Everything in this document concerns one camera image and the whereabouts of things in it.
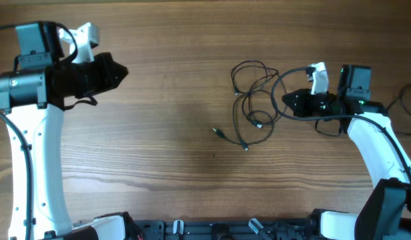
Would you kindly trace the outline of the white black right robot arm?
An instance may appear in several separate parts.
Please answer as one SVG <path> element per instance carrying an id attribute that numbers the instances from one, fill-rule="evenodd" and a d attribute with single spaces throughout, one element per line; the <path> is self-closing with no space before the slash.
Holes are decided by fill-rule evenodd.
<path id="1" fill-rule="evenodd" d="M 411 239 L 411 160 L 383 104 L 371 101 L 370 67 L 343 65 L 335 94 L 328 91 L 324 63 L 302 67 L 309 89 L 286 93 L 282 102 L 298 121 L 338 120 L 357 146 L 373 184 L 359 214 L 317 209 L 306 238 Z"/>

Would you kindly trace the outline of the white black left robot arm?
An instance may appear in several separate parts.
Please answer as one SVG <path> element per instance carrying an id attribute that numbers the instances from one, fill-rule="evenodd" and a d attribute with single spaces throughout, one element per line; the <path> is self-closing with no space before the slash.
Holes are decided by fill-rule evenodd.
<path id="1" fill-rule="evenodd" d="M 97 105 L 127 68 L 110 53 L 94 54 L 99 31 L 52 21 L 14 25 L 20 53 L 0 75 L 0 118 L 7 125 L 13 167 L 10 239 L 128 239 L 129 217 L 113 213 L 74 226 L 63 194 L 61 132 L 65 99 Z"/>

